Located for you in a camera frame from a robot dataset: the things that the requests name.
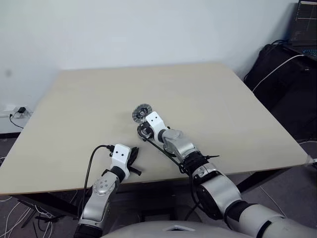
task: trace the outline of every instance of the laptop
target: laptop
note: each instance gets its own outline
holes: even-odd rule
[[[317,0],[299,0],[290,40],[284,47],[317,60]]]

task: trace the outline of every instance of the black cable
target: black cable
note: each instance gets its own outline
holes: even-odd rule
[[[38,237],[38,234],[37,234],[37,232],[36,232],[36,229],[35,229],[34,222],[32,222],[32,224],[33,224],[33,229],[34,229],[35,236],[36,236],[36,238],[39,238],[39,237]]]
[[[40,219],[38,219],[38,227],[39,227],[40,231],[45,232],[45,230],[42,230],[42,229],[41,229]]]
[[[199,206],[199,203],[195,204],[195,206],[192,207],[192,209],[190,209],[190,211],[187,213],[184,221],[187,221],[188,218],[190,217],[190,215],[194,212],[194,210]]]
[[[77,207],[77,216],[78,216],[78,218],[79,218],[80,215],[81,215],[81,213],[80,213],[80,207],[81,207],[82,201],[83,201],[83,198],[80,199],[79,204],[78,204],[78,207]]]
[[[14,115],[12,115],[12,114],[10,114],[10,116],[9,116],[9,120],[10,120],[10,122],[13,124],[13,125],[15,125],[15,126],[17,126],[17,127],[19,127],[19,128],[22,128],[22,129],[24,129],[24,127],[21,127],[21,126],[19,126],[19,125],[17,125],[17,124],[15,124],[12,120],[11,120],[11,117],[13,116],[15,116],[15,114]]]
[[[144,138],[147,142],[151,143],[154,147],[156,147],[158,150],[160,150],[162,153],[164,153],[171,161],[173,161],[178,167],[179,167],[179,171],[183,174],[187,174],[188,177],[189,177],[189,183],[190,183],[190,193],[191,193],[191,196],[192,196],[192,199],[193,199],[193,202],[195,203],[195,208],[199,208],[200,210],[202,210],[204,213],[205,210],[203,209],[202,206],[200,206],[200,201],[197,201],[195,199],[195,196],[194,196],[194,186],[193,186],[193,178],[192,178],[192,174],[190,172],[188,172],[183,166],[182,164],[178,163],[176,160],[174,160],[169,154],[167,154],[163,149],[161,149],[159,146],[157,146],[155,143],[153,143],[152,141],[150,141],[148,138],[145,138],[143,137],[139,132],[138,134]]]
[[[288,42],[288,40],[276,40],[274,42],[271,43],[271,45],[274,45],[275,43],[284,43],[284,42]]]
[[[189,175],[189,185],[190,185],[190,194],[191,194],[191,196],[192,196],[192,199],[193,199],[194,204],[197,205],[197,207],[198,207],[202,212],[206,213],[205,210],[204,210],[204,208],[199,205],[199,204],[200,204],[200,201],[197,201],[196,198],[195,198],[195,195],[194,195],[194,185],[193,185],[193,177],[192,177],[192,175]]]
[[[88,164],[88,169],[87,169],[87,173],[86,173],[86,178],[85,178],[85,185],[84,185],[84,192],[83,192],[83,203],[82,203],[82,208],[81,208],[81,212],[84,211],[84,206],[85,206],[85,196],[86,196],[86,188],[87,188],[87,183],[88,183],[88,176],[89,176],[89,172],[90,172],[90,167],[91,167],[91,162],[93,161],[93,157],[95,152],[101,148],[101,147],[105,147],[108,148],[108,145],[99,145],[97,146],[94,151],[92,152],[91,156],[90,156],[90,160],[89,160],[89,164]]]
[[[160,150],[163,154],[165,154],[171,161],[173,161],[179,168],[179,171],[182,174],[188,174],[188,172],[185,170],[185,168],[178,163],[176,160],[174,160],[173,157],[171,157],[169,154],[167,154],[163,149],[161,149],[158,145],[156,145],[155,143],[153,143],[152,141],[150,141],[148,138],[143,137],[140,133],[138,133],[142,138],[144,138],[147,142],[151,143],[154,147],[156,147],[158,150]]]

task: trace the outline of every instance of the beige tabletop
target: beige tabletop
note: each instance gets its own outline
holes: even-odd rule
[[[307,154],[219,63],[62,71],[0,167],[0,193],[82,188],[100,144],[138,146],[126,183],[184,177],[136,132],[132,111],[150,104],[165,124],[184,132],[224,173],[304,164]],[[108,150],[93,160],[89,182],[109,168]]]

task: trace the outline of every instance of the power adapter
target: power adapter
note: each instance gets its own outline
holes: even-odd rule
[[[17,111],[17,113],[24,113],[26,111],[25,107],[20,107],[19,110]]]

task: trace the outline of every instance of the black connector plug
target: black connector plug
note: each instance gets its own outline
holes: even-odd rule
[[[17,111],[18,113],[24,113],[26,111],[25,107],[20,107],[19,110]]]
[[[110,152],[113,152],[113,151],[114,151],[114,145],[107,145],[106,148],[107,148]]]

